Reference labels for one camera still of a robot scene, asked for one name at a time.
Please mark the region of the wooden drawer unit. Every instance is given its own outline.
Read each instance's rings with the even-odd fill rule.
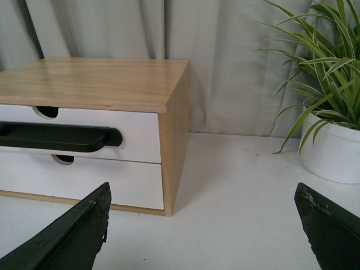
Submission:
[[[182,60],[47,58],[1,72],[0,195],[76,203],[109,182],[113,209],[172,215],[188,143],[189,77]],[[24,123],[30,129],[18,127]],[[7,144],[7,129],[37,140],[67,126],[87,132],[80,137],[91,134],[83,127],[116,129],[121,143],[84,151]]]

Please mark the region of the dark green plastic piece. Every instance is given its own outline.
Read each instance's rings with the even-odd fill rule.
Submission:
[[[321,269],[360,269],[360,218],[303,183],[295,203]]]
[[[1,258],[0,269],[92,269],[96,254],[106,241],[110,203],[110,186],[104,183],[40,233]]]

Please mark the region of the gray curtain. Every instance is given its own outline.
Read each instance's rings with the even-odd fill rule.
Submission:
[[[0,1],[0,70],[36,61],[19,0]],[[274,0],[293,13],[311,0]],[[336,4],[335,0],[323,1]],[[284,15],[261,0],[27,0],[44,57],[116,57],[191,61],[191,131],[284,137],[299,111],[275,120],[294,101],[275,95],[289,78],[286,57],[255,52]]]

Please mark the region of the wooden side panel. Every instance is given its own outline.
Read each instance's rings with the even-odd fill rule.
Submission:
[[[161,169],[163,174],[165,215],[173,207],[189,140],[190,67],[179,81],[166,106],[159,114]]]

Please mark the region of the plant leaf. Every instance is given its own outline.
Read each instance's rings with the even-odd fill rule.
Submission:
[[[261,48],[261,49],[257,49],[256,51],[273,51],[273,52],[279,52],[279,53],[282,53],[283,55],[286,55],[288,56],[289,58],[291,59],[294,59],[296,62],[302,62],[304,61],[305,59],[303,59],[302,57],[299,57],[299,56],[296,56],[296,55],[293,55],[292,53],[288,53],[284,50],[281,50],[281,49],[274,49],[274,48]]]
[[[268,0],[263,0],[264,2],[269,3],[270,5],[276,7],[279,9],[282,13],[284,13],[287,17],[294,17],[294,15],[288,11],[287,9],[283,8],[279,4],[273,3]],[[332,50],[334,46],[332,43],[324,36],[322,35],[317,29],[315,29],[311,24],[307,23],[305,20],[302,20],[301,18],[294,19],[294,22],[299,24],[308,35],[311,35],[314,31],[317,33],[318,40],[329,50]]]
[[[281,28],[281,27],[278,27],[275,25],[264,24],[264,23],[261,23],[261,24],[275,28],[275,29],[289,35],[290,37],[293,37],[295,40],[297,40],[299,42],[299,45],[309,49],[311,52],[314,52],[318,57],[326,57],[324,52],[318,48],[318,46],[310,39],[310,37],[304,35],[303,33],[299,34],[296,32],[291,32],[291,31],[288,31],[284,28]]]
[[[355,34],[352,33],[351,30],[349,30],[348,26],[344,25],[343,22],[339,19],[339,17],[328,7],[324,6],[325,9],[328,10],[328,12],[330,14],[332,14],[334,20],[335,20],[335,25],[341,35],[341,37],[343,38],[343,42],[344,42],[344,46],[345,46],[345,50],[346,50],[346,56],[348,58],[355,58],[355,51],[354,51],[354,47],[353,47],[353,43],[352,40],[355,37]]]
[[[343,100],[340,97],[340,93],[338,91],[338,87],[334,82],[331,82],[328,85],[329,90],[334,95],[334,98],[329,100],[331,106],[334,108],[335,111],[342,111],[344,113],[344,104]]]
[[[346,122],[332,122],[333,124],[336,124],[340,127],[344,127],[344,128],[352,128],[354,129],[356,126],[354,124],[351,123],[346,123]]]
[[[340,58],[336,58],[336,57],[324,57],[324,58],[307,60],[299,64],[305,65],[305,64],[329,63],[329,62],[338,62],[340,60],[341,60]]]
[[[314,124],[312,124],[304,133],[304,136],[301,138],[300,141],[300,146],[299,146],[299,152],[298,155],[300,156],[300,153],[306,143],[306,141],[308,140],[308,137],[310,136],[311,132],[314,130],[315,127],[317,127],[320,123],[324,122],[325,120],[320,119],[318,121],[316,121]]]
[[[333,9],[332,7],[325,8],[325,6],[323,4],[316,3],[316,4],[311,5],[310,8],[312,10],[315,10],[317,12],[324,14],[325,16],[329,17],[329,19],[332,19],[332,20],[334,19],[333,14],[335,14],[337,17],[340,17],[340,14],[337,10]]]
[[[274,154],[279,154],[282,152],[282,150],[284,149],[284,146],[287,144],[287,142],[289,141],[289,139],[294,135],[294,133],[301,127],[303,121],[305,120],[306,116],[308,115],[308,112],[303,112],[302,114],[300,114],[300,116],[298,117],[298,119],[296,120],[295,124],[292,126],[292,128],[290,129],[289,133],[287,134],[281,148],[279,151],[275,152]]]
[[[337,9],[339,10],[341,21],[343,22],[344,25],[348,25],[346,13],[345,13],[344,1],[336,0],[336,3],[337,3]]]
[[[336,122],[351,123],[351,121],[344,115],[332,110],[321,110],[315,113],[316,116],[324,116],[329,119],[333,119]]]
[[[345,94],[342,96],[346,106],[347,106],[347,109],[348,109],[348,112],[349,114],[351,115],[352,119],[354,119],[354,121],[356,120],[356,117],[355,117],[355,114],[354,114],[354,110],[353,110],[353,106],[349,100],[349,97]]]
[[[329,17],[324,16],[324,15],[314,14],[314,13],[305,13],[305,14],[300,14],[300,15],[289,17],[289,18],[287,18],[287,19],[285,19],[283,21],[278,22],[277,25],[286,23],[287,21],[293,21],[293,20],[296,20],[296,19],[301,19],[301,18],[306,18],[306,17],[317,17],[317,18],[329,19]]]
[[[322,129],[325,125],[327,125],[328,123],[330,123],[330,121],[325,121],[324,123],[320,124],[315,130],[314,130],[314,133],[313,133],[313,146],[315,144],[315,139],[316,139],[316,136],[317,136],[317,133],[319,133],[320,129]]]
[[[297,82],[297,81],[295,81],[295,80],[291,80],[290,82],[291,82],[292,84],[296,85],[296,86],[300,86],[300,87],[302,87],[302,88],[304,88],[304,89],[306,89],[306,90],[309,90],[309,91],[311,91],[311,92],[319,95],[320,97],[324,97],[324,94],[323,94],[323,93],[321,93],[320,91],[316,90],[315,88],[313,88],[313,87],[311,87],[311,86],[309,86],[309,85],[307,85],[307,84],[305,84],[305,83]]]
[[[354,61],[354,59],[349,59],[349,58],[345,57],[345,58],[341,59],[340,61],[336,62],[335,64],[333,64],[332,67],[329,68],[329,70],[327,71],[327,73],[324,76],[324,79],[326,79],[335,70],[342,68],[344,65],[346,65],[347,63],[350,63],[352,61]]]
[[[354,5],[352,4],[351,0],[346,0],[350,10],[351,10],[351,13],[354,17],[354,21],[355,21],[355,24],[356,24],[356,30],[357,30],[357,34],[356,36],[359,36],[359,32],[360,32],[360,19],[359,19],[359,16],[354,8]],[[360,58],[360,45],[358,44],[357,46],[357,51],[356,51],[356,59],[359,59]]]
[[[293,59],[287,60],[287,61],[285,61],[284,63],[282,63],[281,66],[286,66],[287,64],[290,64],[290,63],[292,63],[292,62],[294,62]]]
[[[316,63],[314,64],[314,68],[315,68],[316,78],[321,86],[321,90],[324,93],[324,95],[331,93],[331,91],[329,90],[329,84],[330,84],[329,80],[327,79],[323,80],[326,73],[324,64]]]
[[[287,84],[292,80],[294,79],[296,76],[298,76],[300,73],[302,72],[302,69],[298,69],[292,76],[289,80],[287,80],[286,82],[284,82],[284,84],[279,88],[279,90],[276,92],[276,95],[284,88],[287,86]]]
[[[302,106],[304,106],[304,105],[301,104],[301,103],[298,103],[298,104],[293,104],[293,105],[290,105],[290,106],[282,109],[282,110],[277,114],[277,116],[275,117],[275,120],[276,120],[280,115],[282,115],[285,111],[287,111],[288,109],[291,109],[291,108],[294,108],[294,107],[302,107]]]
[[[308,93],[308,92],[306,92],[304,90],[292,89],[291,91],[294,92],[294,93],[297,93],[299,95],[302,95],[304,97],[310,98],[311,100],[315,100],[315,101],[318,100],[317,97],[313,96],[312,94],[310,94],[310,93]]]
[[[355,66],[353,66],[353,65],[348,65],[348,67],[350,68],[350,69],[352,69],[356,74],[357,74],[357,76],[358,77],[360,77],[360,70],[359,70],[359,67],[357,66],[357,67],[355,67]]]

